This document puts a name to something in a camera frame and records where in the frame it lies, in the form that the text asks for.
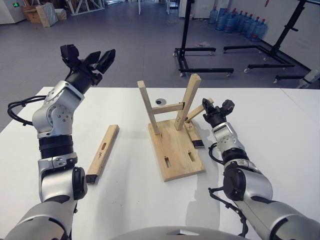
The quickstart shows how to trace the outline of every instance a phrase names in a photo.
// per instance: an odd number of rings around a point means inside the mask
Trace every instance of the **metal stand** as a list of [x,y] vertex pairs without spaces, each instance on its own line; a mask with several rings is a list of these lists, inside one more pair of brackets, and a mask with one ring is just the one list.
[[264,61],[266,61],[268,59],[268,57],[270,57],[279,63],[279,64],[249,64],[247,66],[247,68],[244,70],[244,73],[248,73],[250,69],[292,68],[295,66],[291,62],[278,56],[277,53],[280,49],[281,43],[285,39],[289,30],[293,30],[295,32],[298,31],[298,29],[294,28],[294,26],[300,16],[300,14],[305,9],[304,5],[307,2],[307,0],[299,0],[299,1],[300,2],[297,5],[297,7],[295,8],[289,22],[287,23],[287,25],[284,26],[283,32],[281,33],[280,37],[276,41],[275,45],[271,48],[271,50],[268,50],[261,45],[225,46],[223,48],[224,51],[231,50],[231,49],[258,49],[260,51],[260,53],[262,52],[262,53],[266,54],[266,56],[263,57]]
[[[90,9],[89,5],[88,5],[88,0],[80,0],[78,2],[78,5],[76,7],[76,10],[74,10],[74,7],[71,3],[71,0],[66,0],[69,4],[70,10],[71,10],[71,16],[77,16],[77,15],[81,15],[81,14],[87,14],[87,13],[91,13],[91,12],[95,12],[95,11],[100,11],[105,9],[104,8],[104,2],[103,0],[97,0],[97,3],[95,2],[95,0],[89,0],[95,7],[96,9]],[[86,11],[80,11],[81,5],[85,3],[85,7],[86,7]]]
[[277,75],[273,81],[274,84],[277,84],[282,79],[303,79],[305,75]]
[[183,37],[181,48],[175,48],[172,56],[177,57],[177,61],[179,64],[180,77],[183,77],[184,73],[227,73],[227,77],[230,76],[231,73],[234,72],[233,68],[189,68],[187,64],[187,60],[185,58],[186,52],[209,52],[209,55],[213,55],[213,52],[216,51],[214,47],[191,47],[186,48],[189,20],[190,20],[190,12],[191,12],[191,4],[193,4],[195,0],[187,0],[186,2],[186,10],[184,17],[184,27],[183,27]]

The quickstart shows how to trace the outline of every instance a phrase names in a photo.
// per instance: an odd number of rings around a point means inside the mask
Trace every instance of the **cardboard box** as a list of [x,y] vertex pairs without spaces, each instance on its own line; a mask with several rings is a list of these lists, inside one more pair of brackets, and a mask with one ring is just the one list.
[[58,17],[58,20],[67,20],[67,12],[64,9],[55,9],[56,16]]
[[21,6],[25,18],[32,24],[41,24],[36,6]]
[[51,2],[47,2],[44,5],[36,6],[35,9],[38,12],[41,23],[45,28],[49,28],[53,24],[58,22],[58,17],[55,12],[54,5]]

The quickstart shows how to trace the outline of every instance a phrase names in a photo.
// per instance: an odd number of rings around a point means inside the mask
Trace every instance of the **black cable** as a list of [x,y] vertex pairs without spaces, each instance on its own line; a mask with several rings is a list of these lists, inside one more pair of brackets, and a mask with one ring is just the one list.
[[246,234],[248,233],[248,230],[249,230],[248,225],[247,225],[247,218],[245,217],[245,215],[242,213],[242,211],[239,208],[234,206],[232,203],[227,202],[214,194],[215,192],[222,191],[223,189],[224,189],[223,186],[218,187],[218,188],[210,188],[209,187],[208,190],[210,193],[210,197],[212,197],[215,200],[218,200],[219,202],[222,202],[227,209],[232,209],[236,214],[239,215],[240,222],[242,223],[242,232],[240,234],[238,234],[238,236],[245,238]]
[[25,126],[25,125],[33,126],[33,123],[31,121],[27,121],[27,120],[19,117],[17,114],[15,114],[13,112],[13,109],[18,107],[18,106],[25,107],[27,104],[45,100],[46,97],[47,97],[46,95],[39,95],[39,96],[28,97],[28,98],[26,98],[24,100],[21,100],[21,101],[10,102],[8,104],[7,113],[12,119],[22,123],[23,126]]
[[209,156],[210,156],[210,158],[211,158],[213,161],[217,162],[218,164],[224,165],[224,162],[223,162],[223,161],[215,158],[214,155],[212,154],[212,151],[213,151],[213,149],[214,149],[216,146],[217,146],[217,143],[215,142],[215,143],[213,143],[213,144],[209,147]]

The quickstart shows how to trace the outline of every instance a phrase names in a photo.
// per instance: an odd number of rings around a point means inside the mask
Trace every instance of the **white table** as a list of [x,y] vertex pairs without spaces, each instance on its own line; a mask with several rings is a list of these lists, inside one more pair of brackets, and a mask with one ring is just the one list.
[[[50,89],[44,87],[39,94]],[[185,92],[184,88],[147,90],[152,103],[164,98],[167,104],[181,101]],[[320,221],[319,126],[305,113],[303,104],[298,105],[285,92],[279,88],[200,88],[191,110],[203,97],[211,97],[219,106],[225,99],[233,100],[235,108],[227,119],[249,158],[271,181],[273,199]],[[309,93],[309,89],[300,89],[294,94],[301,99]],[[140,228],[179,225],[240,233],[238,216],[208,193],[208,187],[217,187],[223,176],[220,166],[208,156],[214,137],[201,115],[194,120],[206,146],[198,150],[206,171],[163,182],[138,88],[91,88],[85,97],[73,123],[79,167],[88,170],[109,125],[118,124],[120,131],[98,184],[89,185],[87,195],[78,202],[73,239],[108,240]],[[305,99],[314,106],[319,104],[317,98]],[[19,115],[31,119],[40,105],[30,104]],[[170,112],[156,119],[175,117],[176,113]],[[36,130],[12,121],[0,134],[0,148],[3,238],[29,208],[39,203]],[[252,229],[247,237],[259,239]]]

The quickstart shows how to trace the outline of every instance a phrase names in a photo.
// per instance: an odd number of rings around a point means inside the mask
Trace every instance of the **wooden stool leg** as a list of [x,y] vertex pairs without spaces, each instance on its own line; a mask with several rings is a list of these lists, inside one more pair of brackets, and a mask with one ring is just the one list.
[[142,99],[143,99],[143,102],[145,105],[146,112],[148,113],[150,122],[152,124],[154,134],[159,135],[160,131],[157,126],[156,118],[155,118],[154,112],[151,107],[150,99],[149,99],[144,81],[138,81],[138,87],[139,87],[139,90],[140,90],[140,93],[141,93],[141,96],[142,96]]
[[192,101],[196,95],[197,89],[201,83],[201,78],[198,74],[191,75],[188,86],[186,87],[182,102],[184,103],[183,109],[178,112],[176,116],[174,126],[177,131],[180,131],[184,125],[187,114],[191,107]]

